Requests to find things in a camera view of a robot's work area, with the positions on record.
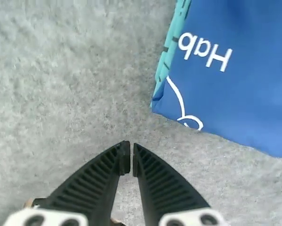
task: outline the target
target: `blue bag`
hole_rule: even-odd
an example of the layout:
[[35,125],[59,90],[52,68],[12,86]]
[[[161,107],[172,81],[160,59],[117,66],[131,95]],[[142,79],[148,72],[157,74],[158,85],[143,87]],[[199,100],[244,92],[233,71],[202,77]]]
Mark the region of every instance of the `blue bag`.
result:
[[152,110],[282,157],[282,0],[192,0]]

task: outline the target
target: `black jaw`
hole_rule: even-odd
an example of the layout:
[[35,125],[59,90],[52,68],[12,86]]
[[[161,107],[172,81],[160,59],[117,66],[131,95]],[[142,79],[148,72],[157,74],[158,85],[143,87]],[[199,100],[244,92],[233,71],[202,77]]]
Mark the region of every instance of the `black jaw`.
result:
[[[119,178],[127,173],[130,143],[122,141],[72,174],[40,207],[82,213],[89,226],[110,226]],[[133,150],[133,176],[138,178],[146,226],[158,226],[166,213],[209,207],[178,172],[138,144]]]

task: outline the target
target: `gray carpet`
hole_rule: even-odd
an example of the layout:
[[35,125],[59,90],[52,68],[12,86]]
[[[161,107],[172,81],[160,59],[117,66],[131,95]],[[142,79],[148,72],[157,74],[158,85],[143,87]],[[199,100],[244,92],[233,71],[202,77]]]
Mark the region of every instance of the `gray carpet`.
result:
[[[231,225],[282,226],[282,159],[150,112],[174,4],[0,0],[0,225],[129,140],[177,169]],[[144,225],[132,175],[113,216]]]

